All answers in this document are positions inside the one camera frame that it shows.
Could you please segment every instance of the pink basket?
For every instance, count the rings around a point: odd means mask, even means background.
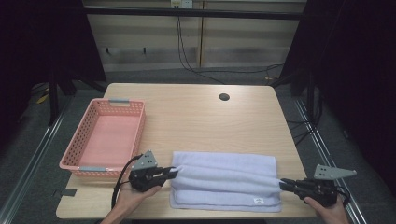
[[[60,162],[79,176],[119,176],[139,150],[145,104],[123,99],[93,99]]]

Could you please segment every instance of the human hand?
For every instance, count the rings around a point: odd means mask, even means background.
[[[122,178],[121,183],[124,183],[120,187],[119,197],[117,198],[116,205],[107,214],[102,224],[115,224],[120,223],[124,218],[128,217],[132,212],[148,197],[153,196],[156,192],[161,189],[161,186],[156,186],[145,192],[139,192],[133,189],[129,183],[129,174]]]
[[[317,212],[317,216],[321,217],[326,224],[349,223],[347,213],[340,196],[337,197],[337,203],[330,207],[323,207],[320,203],[310,197],[304,198],[304,201]]]

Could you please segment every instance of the white towel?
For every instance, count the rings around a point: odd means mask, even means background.
[[[214,152],[174,152],[173,208],[280,212],[275,157]]]

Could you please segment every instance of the cable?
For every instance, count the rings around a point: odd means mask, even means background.
[[[209,78],[209,79],[212,79],[212,80],[214,80],[214,81],[216,81],[216,82],[218,82],[218,83],[221,83],[221,84],[225,85],[224,82],[222,82],[222,81],[220,81],[220,80],[218,80],[218,79],[215,79],[215,78],[213,78],[213,77],[204,76],[204,75],[202,75],[202,74],[200,74],[200,73],[198,73],[198,72],[196,72],[196,71],[194,71],[194,70],[192,69],[192,67],[191,67],[190,64],[189,64],[189,61],[187,60],[186,51],[184,50],[184,42],[183,42],[183,38],[182,38],[182,34],[181,34],[181,26],[180,26],[180,17],[176,17],[176,20],[177,20],[177,51],[178,51],[178,58],[179,58],[179,60],[180,60],[181,65],[184,67],[184,69],[186,69],[187,71],[193,72],[193,73],[194,73],[195,75],[197,75],[197,76],[200,76],[200,77],[207,77],[207,78]],[[183,50],[184,59],[185,59],[185,61],[186,61],[186,64],[187,64],[188,68],[186,67],[186,65],[185,65],[185,64],[183,63],[183,61],[181,60],[181,55],[180,55],[180,43],[181,43],[181,47],[182,47],[182,50]]]
[[[121,173],[120,173],[120,176],[119,176],[119,180],[117,181],[116,186],[114,187],[113,196],[112,196],[112,198],[111,198],[111,208],[114,208],[114,206],[116,205],[117,195],[119,194],[119,190],[120,190],[121,185],[122,185],[122,184],[125,184],[125,183],[127,183],[127,182],[129,182],[129,181],[126,181],[126,182],[122,182],[122,183],[121,183],[122,177],[123,177],[123,175],[124,175],[126,169],[128,168],[128,166],[129,166],[133,161],[139,160],[140,157],[142,157],[142,156],[143,156],[143,154],[131,158],[131,159],[125,164],[124,168],[122,169],[122,171],[121,171]]]
[[[346,188],[344,188],[342,186],[337,186],[337,188],[343,189],[345,191],[345,192],[343,192],[341,190],[337,190],[337,192],[339,194],[344,196],[343,206],[346,207],[350,201],[350,192],[349,192],[349,190],[347,190]]]
[[[180,60],[181,65],[184,67],[184,69],[186,69],[187,71],[193,72],[195,75],[200,76],[200,77],[207,77],[210,78],[218,83],[221,84],[225,84],[224,82],[215,79],[213,77],[209,77],[209,76],[205,76],[202,75],[202,73],[236,73],[236,74],[252,74],[252,73],[261,73],[261,72],[265,72],[267,75],[267,83],[265,85],[269,84],[269,70],[275,69],[279,66],[282,66],[283,63],[279,63],[279,64],[272,64],[269,66],[266,66],[264,69],[261,70],[256,70],[256,71],[232,71],[232,70],[206,70],[206,71],[196,71],[194,70],[190,64],[189,61],[187,60],[187,55],[184,49],[184,42],[183,42],[183,37],[182,37],[182,33],[181,33],[181,23],[180,23],[180,17],[177,17],[177,49],[178,49],[178,58]],[[186,62],[187,66],[183,63],[183,60],[181,58],[181,51],[184,55],[184,61]]]

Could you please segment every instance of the power cord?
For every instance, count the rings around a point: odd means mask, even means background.
[[[320,118],[323,114],[323,96],[321,94],[321,92],[319,93],[319,98],[318,98],[318,103],[317,103],[317,110],[315,113],[315,117],[313,120],[309,120],[309,121],[288,121],[288,122],[292,122],[292,123],[298,123],[298,125],[296,125],[293,128],[290,128],[290,130],[293,130],[295,128],[297,128],[298,126],[305,124],[305,123],[310,123],[312,128],[309,128],[308,131],[304,132],[304,133],[300,133],[296,136],[293,136],[293,139],[301,137],[294,145],[298,146],[309,134],[311,134],[314,130],[317,129]]]
[[[262,73],[262,72],[264,72],[264,73],[266,73],[266,77],[267,77],[267,83],[265,85],[268,85],[269,81],[270,81],[270,76],[269,76],[268,71],[283,65],[283,63],[272,64],[272,65],[266,66],[264,69],[256,70],[256,71],[232,71],[232,70],[196,71],[190,66],[189,61],[187,60],[187,55],[186,55],[186,52],[185,52],[185,49],[184,49],[184,42],[183,42],[183,37],[182,37],[182,33],[181,33],[180,17],[177,17],[177,49],[178,49],[178,58],[180,60],[181,65],[184,67],[184,69],[186,69],[187,71],[193,72],[197,76],[206,77],[206,78],[212,79],[212,80],[214,80],[214,81],[216,81],[218,83],[221,83],[221,84],[225,84],[225,83],[220,81],[220,80],[218,80],[218,79],[216,79],[216,78],[205,76],[205,75],[203,75],[203,73],[253,74],[253,73]],[[184,56],[184,61],[186,62],[187,66],[183,63],[183,60],[182,60],[182,57],[181,57],[181,53]]]
[[[116,205],[117,196],[118,196],[118,194],[119,194],[119,190],[120,190],[121,185],[122,185],[122,184],[125,184],[125,183],[129,183],[129,181],[121,182],[122,177],[124,176],[124,173],[125,173],[126,169],[128,168],[128,166],[129,166],[133,161],[139,160],[140,157],[142,157],[142,156],[143,156],[143,154],[131,158],[131,159],[125,164],[124,168],[122,169],[122,171],[121,171],[121,173],[120,173],[120,176],[119,176],[119,180],[117,181],[116,186],[114,187],[113,196],[112,196],[112,198],[111,198],[111,208],[114,208],[114,206]]]

